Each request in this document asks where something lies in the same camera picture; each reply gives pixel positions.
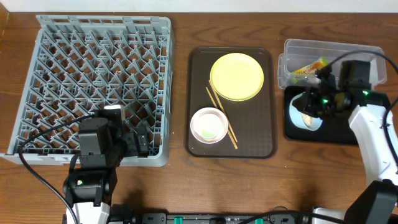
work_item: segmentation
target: black tray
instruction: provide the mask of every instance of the black tray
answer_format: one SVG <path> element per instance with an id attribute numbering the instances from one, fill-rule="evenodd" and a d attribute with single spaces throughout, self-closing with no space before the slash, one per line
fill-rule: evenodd
<path id="1" fill-rule="evenodd" d="M 296 127 L 289 116 L 290 101 L 293 97 L 304 91 L 305 88 L 300 86 L 288 86 L 285 89 L 285 136 L 294 140 L 358 145 L 354 132 L 349 128 L 348 120 L 339 118 L 324 119 L 322 125 L 316 131 L 309 131 Z"/>
<path id="2" fill-rule="evenodd" d="M 229 53 L 243 53 L 256 59 L 264 72 L 264 84 L 260 92 L 246 101 L 230 101 L 220 96 L 229 122 L 238 142 L 235 150 L 226 135 L 220 142 L 204 144 L 193 137 L 190 131 L 192 116 L 204 107 L 214 107 L 206 86 L 213 94 L 208 80 L 213 64 Z M 197 157 L 255 158 L 266 159 L 277 150 L 275 131 L 274 82 L 272 59 L 267 50 L 255 47 L 200 47 L 190 56 L 188 74 L 188 113 L 185 148 Z"/>

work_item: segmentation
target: chopstick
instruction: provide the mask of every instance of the chopstick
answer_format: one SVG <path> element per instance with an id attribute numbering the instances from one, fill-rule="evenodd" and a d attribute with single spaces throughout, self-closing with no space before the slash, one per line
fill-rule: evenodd
<path id="1" fill-rule="evenodd" d="M 221 104 L 221 101 L 220 101 L 220 99 L 218 98 L 217 92 L 216 92 L 216 90 L 214 89 L 214 86 L 213 86 L 213 83 L 211 82 L 211 80 L 209 80 L 209 83 L 210 83 L 210 86 L 211 86 L 211 90 L 213 90 L 213 93 L 214 93 L 214 95 L 216 96 L 216 100 L 217 100 L 217 102 L 218 102 L 218 104 L 219 104 L 219 106 L 220 106 L 220 108 L 221 108 L 221 111 L 222 111 L 222 112 L 225 114 L 225 116 L 226 116 L 226 113 L 225 113 L 225 110 L 224 110 L 224 108 L 223 108 L 223 105 Z M 229 127 L 229 129 L 231 130 L 231 133 L 232 133 L 232 135 L 234 136 L 235 141 L 238 142 L 238 140 L 236 139 L 234 130 L 232 130 L 232 126 L 231 126 L 231 124 L 229 123 L 229 120 L 228 120 L 228 127 Z"/>
<path id="2" fill-rule="evenodd" d="M 211 102 L 213 102 L 213 105 L 216 109 L 218 109 L 216 102 L 214 101 L 213 97 L 211 96 L 211 93 L 209 91 L 209 89 L 206 87 L 207 93 L 210 96 Z M 231 139 L 232 144 L 234 145 L 235 149 L 238 149 L 238 146 L 236 145 L 234 139 L 232 138 L 231 132 L 228 130 L 228 136 Z"/>

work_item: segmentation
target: tray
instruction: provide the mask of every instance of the tray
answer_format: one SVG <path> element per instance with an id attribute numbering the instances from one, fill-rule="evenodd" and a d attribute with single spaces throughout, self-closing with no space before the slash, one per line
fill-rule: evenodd
<path id="1" fill-rule="evenodd" d="M 243 53 L 256 59 L 264 71 L 264 84 L 260 92 L 246 101 L 230 101 L 220 97 L 238 142 L 235 150 L 230 138 L 225 136 L 215 144 L 204 144 L 190 131 L 190 120 L 201 108 L 213 107 L 208 96 L 210 70 L 221 56 Z M 197 157 L 267 159 L 277 150 L 275 131 L 274 82 L 270 53 L 255 47 L 200 47 L 190 56 L 188 74 L 188 101 L 185 148 Z"/>
<path id="2" fill-rule="evenodd" d="M 124 129 L 144 124 L 150 156 L 122 166 L 162 166 L 169 158 L 174 36 L 166 17 L 37 16 L 42 28 L 26 78 L 7 154 L 65 121 L 106 105 L 126 107 Z M 30 164 L 68 164 L 79 153 L 78 124 L 56 130 L 24 150 Z"/>
<path id="3" fill-rule="evenodd" d="M 288 86 L 284 96 L 284 133 L 293 140 L 329 142 L 358 145 L 354 132 L 349 128 L 348 120 L 338 118 L 324 119 L 316 131 L 296 127 L 289 117 L 290 101 L 294 96 L 305 92 L 305 87 Z"/>

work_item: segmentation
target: yellow snack package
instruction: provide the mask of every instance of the yellow snack package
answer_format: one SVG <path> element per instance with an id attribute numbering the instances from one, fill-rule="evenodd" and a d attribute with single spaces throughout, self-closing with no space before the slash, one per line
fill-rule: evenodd
<path id="1" fill-rule="evenodd" d="M 328 65 L 328 60 L 325 57 L 321 56 L 318 60 L 316 60 L 312 64 L 307 65 L 305 67 L 302 67 L 302 68 L 292 72 L 293 74 L 300 74 L 300 75 L 293 76 L 293 83 L 296 84 L 299 81 L 299 79 L 301 78 L 301 75 L 314 74 L 315 70 L 321 69 L 321 68 L 325 67 L 326 65 Z"/>

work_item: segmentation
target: table surface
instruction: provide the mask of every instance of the table surface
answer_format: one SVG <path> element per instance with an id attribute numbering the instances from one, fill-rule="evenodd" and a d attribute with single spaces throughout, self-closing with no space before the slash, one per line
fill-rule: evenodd
<path id="1" fill-rule="evenodd" d="M 169 17 L 176 59 L 170 159 L 163 167 L 119 167 L 113 203 L 132 205 L 139 212 L 170 213 L 248 214 L 278 205 L 300 210 L 313 206 L 347 209 L 366 188 L 358 147 L 284 137 L 284 92 L 277 87 L 277 59 L 285 40 L 291 38 L 376 45 L 398 62 L 397 14 L 114 15 Z M 34 13 L 10 13 L 0 46 L 0 152 L 9 145 L 39 29 Z M 188 56 L 199 46 L 256 46 L 271 53 L 279 148 L 272 159 L 200 159 L 185 151 Z M 398 75 L 389 65 L 387 72 L 387 83 L 378 89 L 393 99 L 398 95 Z M 67 166 L 34 168 L 61 191 Z M 61 223 L 64 213 L 64 204 L 23 166 L 0 159 L 0 223 Z"/>

